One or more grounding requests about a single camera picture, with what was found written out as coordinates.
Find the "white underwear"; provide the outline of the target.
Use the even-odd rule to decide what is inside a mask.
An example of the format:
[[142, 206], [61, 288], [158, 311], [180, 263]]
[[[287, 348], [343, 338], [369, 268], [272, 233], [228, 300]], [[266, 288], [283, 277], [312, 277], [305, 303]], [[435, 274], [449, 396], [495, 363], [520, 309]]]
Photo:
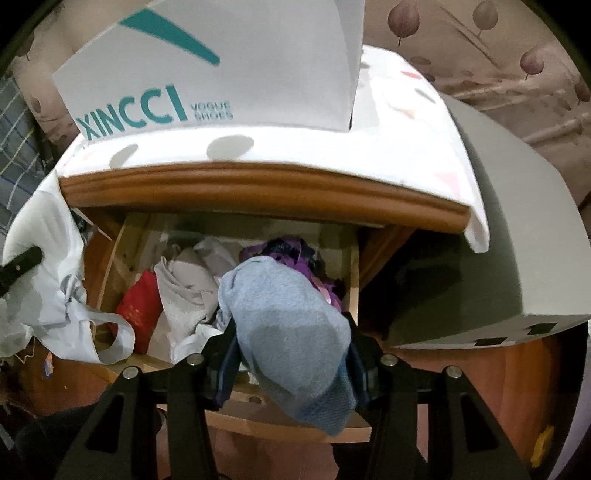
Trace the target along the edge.
[[84, 241], [50, 173], [14, 218], [2, 263], [32, 247], [41, 262], [24, 273], [1, 300], [1, 356], [11, 357], [36, 338], [63, 359], [110, 365], [128, 358], [135, 334], [117, 314], [87, 305]]

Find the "light blue underwear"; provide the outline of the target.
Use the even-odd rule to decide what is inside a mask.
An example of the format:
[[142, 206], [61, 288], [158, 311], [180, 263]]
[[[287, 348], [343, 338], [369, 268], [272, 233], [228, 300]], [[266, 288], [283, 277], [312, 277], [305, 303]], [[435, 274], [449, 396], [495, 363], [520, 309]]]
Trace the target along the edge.
[[218, 305], [218, 322], [235, 323], [247, 368], [280, 410], [341, 434], [356, 408], [346, 371], [349, 320], [306, 276], [266, 256], [222, 276]]

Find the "beige grey garment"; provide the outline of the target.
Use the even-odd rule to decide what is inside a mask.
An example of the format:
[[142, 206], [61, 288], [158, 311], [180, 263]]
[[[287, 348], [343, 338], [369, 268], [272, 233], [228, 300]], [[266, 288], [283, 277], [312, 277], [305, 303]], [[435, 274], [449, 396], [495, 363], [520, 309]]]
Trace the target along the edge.
[[204, 350], [219, 334], [211, 325], [218, 306], [218, 284], [201, 258], [186, 248], [154, 266], [162, 312], [148, 346], [148, 355], [176, 364]]

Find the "red knitted garment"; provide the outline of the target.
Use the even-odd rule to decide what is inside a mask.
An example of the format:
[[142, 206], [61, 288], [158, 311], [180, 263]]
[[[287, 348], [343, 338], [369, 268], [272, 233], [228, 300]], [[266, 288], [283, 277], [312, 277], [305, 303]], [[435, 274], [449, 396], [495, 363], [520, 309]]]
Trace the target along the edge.
[[153, 271], [145, 270], [140, 275], [124, 294], [115, 313], [126, 320], [134, 331], [134, 353], [145, 355], [162, 313], [157, 278]]

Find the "pale grey small garment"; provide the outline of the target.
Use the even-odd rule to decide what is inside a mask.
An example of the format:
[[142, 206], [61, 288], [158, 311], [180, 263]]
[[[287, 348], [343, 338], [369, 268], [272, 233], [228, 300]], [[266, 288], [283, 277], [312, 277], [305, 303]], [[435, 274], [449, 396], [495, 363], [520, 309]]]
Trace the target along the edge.
[[242, 245], [236, 241], [208, 236], [198, 242], [193, 250], [214, 280], [219, 283], [224, 274], [240, 263], [239, 254], [242, 251]]

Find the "wooden nightstand drawer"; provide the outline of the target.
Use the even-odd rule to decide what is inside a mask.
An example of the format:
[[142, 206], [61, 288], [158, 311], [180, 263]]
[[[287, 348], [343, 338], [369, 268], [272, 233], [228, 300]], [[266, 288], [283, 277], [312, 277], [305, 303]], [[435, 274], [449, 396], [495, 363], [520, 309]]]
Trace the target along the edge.
[[98, 307], [113, 312], [144, 273], [162, 306], [147, 351], [109, 367], [204, 360], [205, 416], [270, 440], [365, 443], [346, 367], [359, 304], [349, 226], [230, 214], [130, 213]]

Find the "purple satin garment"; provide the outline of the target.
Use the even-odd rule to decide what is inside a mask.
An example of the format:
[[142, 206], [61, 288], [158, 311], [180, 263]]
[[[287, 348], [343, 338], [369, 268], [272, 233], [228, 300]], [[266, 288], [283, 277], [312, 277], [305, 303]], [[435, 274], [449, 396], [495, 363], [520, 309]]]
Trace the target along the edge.
[[342, 279], [332, 279], [327, 274], [321, 253], [309, 246], [301, 237], [281, 236], [245, 247], [239, 254], [239, 260], [243, 262], [256, 256], [269, 256], [276, 262], [297, 270], [307, 277], [325, 301], [342, 312], [342, 299], [346, 293], [345, 282]]

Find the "brown wooden nightstand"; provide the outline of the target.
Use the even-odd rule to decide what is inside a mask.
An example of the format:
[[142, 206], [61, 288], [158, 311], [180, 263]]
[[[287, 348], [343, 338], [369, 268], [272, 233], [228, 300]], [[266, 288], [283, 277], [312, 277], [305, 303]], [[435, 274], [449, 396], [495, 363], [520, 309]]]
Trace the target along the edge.
[[[98, 172], [62, 178], [60, 192], [112, 238], [127, 211], [216, 212], [375, 228], [363, 249], [367, 284], [417, 229], [461, 236], [470, 210], [431, 194], [320, 169], [213, 162]], [[428, 370], [458, 361], [525, 463], [547, 460], [558, 443], [555, 407], [559, 344], [554, 339], [480, 350], [401, 350]]]

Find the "grey plaid blanket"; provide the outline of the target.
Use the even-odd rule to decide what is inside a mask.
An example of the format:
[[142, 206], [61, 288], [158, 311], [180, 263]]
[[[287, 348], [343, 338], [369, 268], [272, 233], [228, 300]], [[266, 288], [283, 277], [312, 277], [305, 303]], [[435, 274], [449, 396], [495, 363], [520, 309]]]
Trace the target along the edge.
[[1, 243], [17, 213], [52, 166], [44, 136], [16, 82], [1, 79]]

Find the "white patterned table cover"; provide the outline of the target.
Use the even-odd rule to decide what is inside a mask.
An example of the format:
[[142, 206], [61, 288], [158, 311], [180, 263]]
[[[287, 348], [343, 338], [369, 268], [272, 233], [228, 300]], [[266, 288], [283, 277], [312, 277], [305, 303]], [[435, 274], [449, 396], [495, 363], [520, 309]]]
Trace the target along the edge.
[[293, 164], [406, 187], [464, 205], [462, 231], [485, 253], [490, 229], [476, 175], [447, 105], [403, 57], [363, 47], [353, 125], [346, 132], [286, 126], [180, 127], [90, 143], [82, 136], [57, 163], [61, 178], [124, 168], [224, 161]]

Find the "white XINCCI shoe box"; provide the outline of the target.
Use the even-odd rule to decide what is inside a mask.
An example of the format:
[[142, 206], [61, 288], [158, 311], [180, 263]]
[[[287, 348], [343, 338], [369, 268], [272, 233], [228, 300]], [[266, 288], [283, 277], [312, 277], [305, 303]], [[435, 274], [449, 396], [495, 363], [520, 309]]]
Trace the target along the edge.
[[361, 1], [155, 1], [53, 79], [90, 142], [184, 126], [346, 131], [363, 14]]

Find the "leaf-pattern curtain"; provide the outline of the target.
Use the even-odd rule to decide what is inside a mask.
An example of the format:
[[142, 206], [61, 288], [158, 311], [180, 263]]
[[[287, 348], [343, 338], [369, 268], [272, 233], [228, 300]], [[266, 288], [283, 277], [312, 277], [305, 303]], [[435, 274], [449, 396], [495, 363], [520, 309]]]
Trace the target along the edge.
[[523, 2], [369, 1], [365, 41], [532, 146], [577, 204], [589, 197], [590, 84]]

